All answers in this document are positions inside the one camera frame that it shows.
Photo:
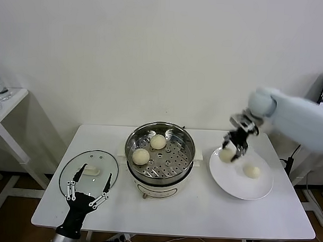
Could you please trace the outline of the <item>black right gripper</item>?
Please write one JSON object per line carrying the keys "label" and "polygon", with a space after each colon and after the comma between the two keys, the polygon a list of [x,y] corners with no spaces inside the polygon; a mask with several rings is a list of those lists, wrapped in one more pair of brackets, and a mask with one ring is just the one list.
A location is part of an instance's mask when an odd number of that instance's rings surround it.
{"label": "black right gripper", "polygon": [[231,130],[227,133],[225,139],[222,142],[222,149],[225,149],[229,143],[232,143],[236,147],[234,156],[231,158],[231,162],[235,162],[240,157],[244,156],[248,149],[247,143],[248,133],[243,128]]}

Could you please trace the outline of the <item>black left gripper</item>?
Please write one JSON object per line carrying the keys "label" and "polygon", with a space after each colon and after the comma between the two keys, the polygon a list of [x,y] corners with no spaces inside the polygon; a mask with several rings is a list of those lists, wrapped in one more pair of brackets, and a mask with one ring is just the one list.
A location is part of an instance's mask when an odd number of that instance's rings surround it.
{"label": "black left gripper", "polygon": [[67,204],[69,206],[69,211],[65,217],[64,222],[56,228],[57,234],[81,234],[81,228],[84,219],[87,214],[93,212],[93,208],[98,208],[104,201],[109,198],[110,182],[112,179],[112,174],[102,190],[102,194],[96,199],[87,194],[76,192],[76,183],[80,180],[85,167],[88,164],[85,163],[74,175],[71,181],[67,182]]}

